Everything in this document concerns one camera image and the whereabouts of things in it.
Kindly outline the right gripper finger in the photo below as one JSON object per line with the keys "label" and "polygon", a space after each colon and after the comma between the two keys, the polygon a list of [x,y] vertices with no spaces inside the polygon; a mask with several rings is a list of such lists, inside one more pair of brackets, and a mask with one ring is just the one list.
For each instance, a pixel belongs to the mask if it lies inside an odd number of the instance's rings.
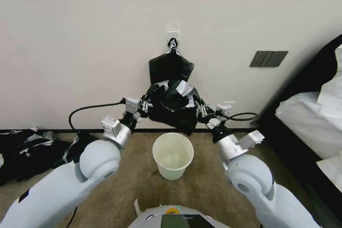
{"label": "right gripper finger", "polygon": [[216,109],[214,107],[205,103],[203,100],[199,100],[198,103],[199,103],[199,106],[201,107],[201,109],[203,109],[203,110],[205,109],[206,112],[215,112],[216,111]]}
{"label": "right gripper finger", "polygon": [[196,116],[197,118],[206,118],[212,114],[212,110],[209,107],[197,107]]}

